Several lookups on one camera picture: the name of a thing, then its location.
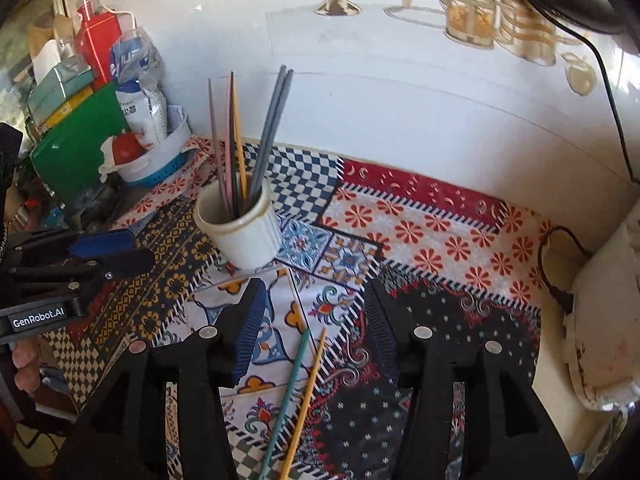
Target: teal box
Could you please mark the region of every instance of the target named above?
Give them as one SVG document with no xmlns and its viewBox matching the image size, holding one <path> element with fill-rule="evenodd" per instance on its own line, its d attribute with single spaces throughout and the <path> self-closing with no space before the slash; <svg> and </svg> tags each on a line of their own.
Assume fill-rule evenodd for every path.
<svg viewBox="0 0 640 480">
<path fill-rule="evenodd" d="M 93 80 L 94 73 L 82 56 L 71 56 L 53 67 L 29 95 L 29 110 L 36 126 L 40 126 L 65 101 L 89 86 Z"/>
</svg>

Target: blue and white package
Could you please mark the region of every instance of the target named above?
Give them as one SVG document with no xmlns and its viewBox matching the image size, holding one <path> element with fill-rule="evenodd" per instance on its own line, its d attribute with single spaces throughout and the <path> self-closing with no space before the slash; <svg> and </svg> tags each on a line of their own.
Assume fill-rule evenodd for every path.
<svg viewBox="0 0 640 480">
<path fill-rule="evenodd" d="M 166 139 L 166 99 L 158 89 L 160 56 L 141 28 L 125 32 L 111 47 L 116 98 L 140 145 L 151 150 Z"/>
</svg>

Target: silver rivet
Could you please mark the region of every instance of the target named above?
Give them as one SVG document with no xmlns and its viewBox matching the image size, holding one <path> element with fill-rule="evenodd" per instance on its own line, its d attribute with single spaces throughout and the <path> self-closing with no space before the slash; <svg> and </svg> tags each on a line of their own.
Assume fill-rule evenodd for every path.
<svg viewBox="0 0 640 480">
<path fill-rule="evenodd" d="M 414 335 L 418 339 L 428 339 L 433 335 L 433 330 L 428 326 L 417 326 L 414 328 Z"/>
<path fill-rule="evenodd" d="M 490 352 L 492 354 L 499 354 L 500 352 L 502 352 L 502 345 L 497 341 L 487 341 L 486 343 L 484 343 L 484 347 L 486 348 L 487 352 Z"/>
<path fill-rule="evenodd" d="M 146 343 L 138 339 L 129 345 L 129 352 L 132 354 L 139 354 L 140 352 L 145 351 Z"/>
<path fill-rule="evenodd" d="M 203 339 L 211 339 L 218 335 L 218 329 L 214 326 L 203 326 L 198 332 Z"/>
</svg>

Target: white ceramic cup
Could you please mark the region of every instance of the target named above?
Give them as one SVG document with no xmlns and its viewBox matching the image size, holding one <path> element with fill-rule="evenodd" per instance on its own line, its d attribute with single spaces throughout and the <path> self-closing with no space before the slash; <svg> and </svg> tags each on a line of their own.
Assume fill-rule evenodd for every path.
<svg viewBox="0 0 640 480">
<path fill-rule="evenodd" d="M 228 221 L 217 180 L 198 194 L 193 216 L 201 231 L 213 240 L 229 262 L 240 269 L 262 267 L 280 250 L 282 233 L 266 179 L 262 181 L 258 200 L 240 218 Z"/>
</svg>

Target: patchwork tablecloth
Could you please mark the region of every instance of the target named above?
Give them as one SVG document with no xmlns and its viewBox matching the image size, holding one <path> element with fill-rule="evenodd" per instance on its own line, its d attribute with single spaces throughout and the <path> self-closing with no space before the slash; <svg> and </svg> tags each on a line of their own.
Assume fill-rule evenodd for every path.
<svg viewBox="0 0 640 480">
<path fill-rule="evenodd" d="M 328 345 L 292 476 L 389 477 L 409 397 L 383 378 L 367 328 L 360 291 L 376 274 L 402 304 L 430 298 L 430 306 L 418 310 L 423 323 L 469 344 L 497 340 L 533 378 L 540 338 L 535 305 L 543 293 L 534 255 L 550 227 L 548 221 L 530 210 L 428 177 L 276 147 L 268 178 L 284 243 L 270 265 L 243 272 L 193 230 L 189 209 L 214 171 L 210 143 L 194 142 L 198 149 L 193 164 L 174 179 L 176 184 L 151 190 L 122 224 L 155 214 L 139 235 L 147 244 L 150 232 L 160 229 L 174 208 L 183 208 L 183 228 L 193 235 L 184 247 L 198 261 L 176 262 L 171 271 L 183 276 L 178 280 L 169 280 L 159 269 L 158 276 L 168 279 L 157 298 L 159 308 L 143 312 L 140 304 L 150 298 L 132 294 L 131 284 L 118 284 L 97 302 L 89 328 L 50 335 L 80 404 L 130 341 L 171 344 L 215 323 L 223 308 L 239 301 L 252 276 L 267 285 L 269 307 L 247 375 L 237 388 L 221 391 L 243 478 L 257 475 L 306 328 L 313 338 L 296 378 L 296 396 L 278 452 L 286 451 L 317 341 L 327 328 Z M 248 144 L 244 152 L 251 169 L 257 147 Z M 165 259 L 159 261 L 168 265 Z M 116 312 L 128 321 L 118 326 L 117 335 L 105 339 L 108 348 L 97 344 L 97 328 L 109 325 L 100 325 L 100 320 L 111 319 L 113 325 Z M 96 370 L 88 383 L 87 368 Z M 459 384 L 454 398 L 451 478 L 456 478 L 460 465 L 464 428 Z M 168 399 L 175 400 L 174 386 L 169 386 Z M 175 402 L 170 402 L 167 453 L 170 471 L 179 479 L 176 416 Z"/>
</svg>

